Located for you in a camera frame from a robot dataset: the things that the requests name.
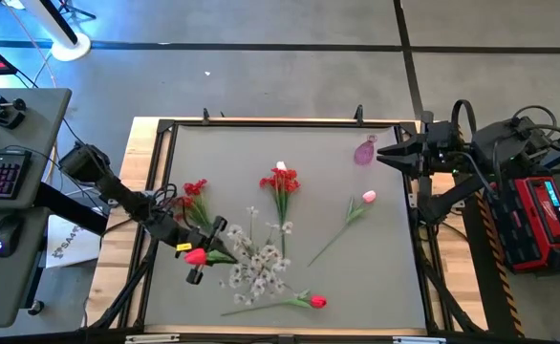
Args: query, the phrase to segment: small perfume bottle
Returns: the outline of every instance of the small perfume bottle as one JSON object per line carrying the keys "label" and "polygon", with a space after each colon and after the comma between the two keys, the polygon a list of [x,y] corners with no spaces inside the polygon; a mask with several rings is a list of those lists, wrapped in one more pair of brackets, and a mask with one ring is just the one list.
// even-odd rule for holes
{"label": "small perfume bottle", "polygon": [[374,158],[374,142],[377,141],[376,135],[370,135],[355,150],[355,163],[358,165],[366,165]]}

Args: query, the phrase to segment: yellow label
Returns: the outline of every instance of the yellow label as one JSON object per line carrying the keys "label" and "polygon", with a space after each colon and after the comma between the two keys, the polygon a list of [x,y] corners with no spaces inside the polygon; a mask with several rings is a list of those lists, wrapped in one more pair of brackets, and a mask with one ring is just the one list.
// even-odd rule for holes
{"label": "yellow label", "polygon": [[193,248],[193,246],[191,245],[191,243],[177,244],[177,245],[176,245],[176,250],[177,250],[177,251],[190,250],[190,249],[192,249],[192,248]]}

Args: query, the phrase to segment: concrete floor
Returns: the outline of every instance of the concrete floor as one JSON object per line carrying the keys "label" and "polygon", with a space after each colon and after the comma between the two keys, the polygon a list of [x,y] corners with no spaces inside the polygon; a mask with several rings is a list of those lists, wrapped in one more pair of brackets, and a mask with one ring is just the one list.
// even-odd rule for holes
{"label": "concrete floor", "polygon": [[[75,0],[75,6],[95,13],[97,20],[69,22],[96,41],[400,44],[392,0],[155,4]],[[560,0],[403,0],[402,7],[413,45],[560,47]],[[36,39],[48,38],[28,13],[18,15]],[[0,39],[27,40],[1,6]],[[28,75],[41,66],[34,49],[2,48],[0,53]],[[560,124],[560,54],[414,54],[414,61],[423,106],[437,119],[449,118],[453,102],[466,98],[480,127],[532,103],[548,106]],[[58,85],[74,92],[67,120],[83,140],[109,155],[116,172],[135,116],[193,116],[207,107],[212,116],[223,111],[234,117],[348,118],[359,103],[366,118],[415,115],[401,53],[93,50],[74,62],[52,59],[51,66]],[[51,87],[46,71],[38,84]],[[20,83],[0,76],[0,87]],[[62,128],[58,142],[59,152],[65,153],[74,138]],[[72,190],[66,183],[64,191]],[[38,297],[66,312],[20,315],[1,334],[80,326],[93,268],[58,270],[45,272],[44,278],[82,282],[64,282],[75,288],[69,297],[53,284],[41,288]],[[557,286],[560,277],[511,279],[527,335],[560,339],[560,308],[548,312],[555,297],[545,296],[555,288],[551,281]]]}

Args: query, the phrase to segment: white lamp base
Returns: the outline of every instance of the white lamp base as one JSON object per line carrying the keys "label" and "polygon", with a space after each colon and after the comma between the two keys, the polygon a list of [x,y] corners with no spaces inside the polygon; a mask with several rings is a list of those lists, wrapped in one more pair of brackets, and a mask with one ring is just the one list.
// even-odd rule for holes
{"label": "white lamp base", "polygon": [[78,32],[76,37],[78,37],[78,42],[71,48],[67,48],[57,42],[53,43],[51,47],[53,57],[59,61],[74,61],[86,55],[91,50],[91,39],[81,32]]}

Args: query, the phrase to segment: desk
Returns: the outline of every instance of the desk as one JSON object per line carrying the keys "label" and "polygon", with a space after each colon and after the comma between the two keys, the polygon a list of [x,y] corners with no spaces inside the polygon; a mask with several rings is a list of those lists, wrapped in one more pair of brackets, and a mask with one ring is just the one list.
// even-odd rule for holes
{"label": "desk", "polygon": [[[123,166],[119,175],[122,182],[133,190],[143,190],[145,187],[148,169],[152,160],[153,146],[155,144],[159,119],[160,118],[134,118]],[[165,161],[168,143],[169,135],[162,137],[162,150],[158,157],[159,161]],[[157,170],[157,178],[155,178],[156,185],[154,188],[161,186],[162,174],[163,168],[161,167]],[[439,175],[434,178],[433,186],[434,192],[436,193],[441,193],[452,185],[453,180],[449,175]],[[127,216],[122,210],[115,210],[109,219],[108,226],[119,223],[126,218]],[[460,217],[452,216],[447,221],[452,226],[464,230]],[[136,224],[128,223],[108,233],[103,239],[102,249],[97,262],[97,269],[87,303],[87,313],[90,323],[100,318],[125,283],[136,229]],[[469,314],[471,319],[480,327],[486,328],[484,309],[480,299],[468,244],[463,241],[461,237],[444,228],[440,229],[438,241],[442,254],[442,267],[448,288],[454,294],[463,309]],[[134,293],[131,309],[129,311],[128,324],[130,325],[133,324],[138,311],[141,284],[142,282],[140,282],[140,285]],[[442,316],[439,301],[435,301],[436,294],[434,292],[432,292],[432,298],[434,300],[434,315],[436,321],[438,324],[441,324]],[[150,326],[146,327],[145,330],[147,332],[175,332],[177,329],[171,326]],[[200,329],[190,329],[191,332],[196,332],[198,330]],[[239,333],[241,330],[242,329],[236,328],[235,332]],[[185,332],[185,328],[182,327],[180,332]],[[418,331],[404,331],[400,334],[417,335],[423,333]]]}
{"label": "desk", "polygon": [[91,230],[105,228],[104,217],[40,182],[47,165],[47,158],[40,154],[51,154],[71,94],[68,89],[0,89],[0,95],[7,101],[19,97],[28,107],[19,126],[13,130],[0,127],[0,149],[20,145],[39,152],[32,152],[17,198],[0,200],[0,220],[15,209],[25,219],[16,252],[0,258],[0,327],[12,324],[18,309],[28,308],[32,302],[41,271],[37,268],[44,249],[41,239],[51,213]]}

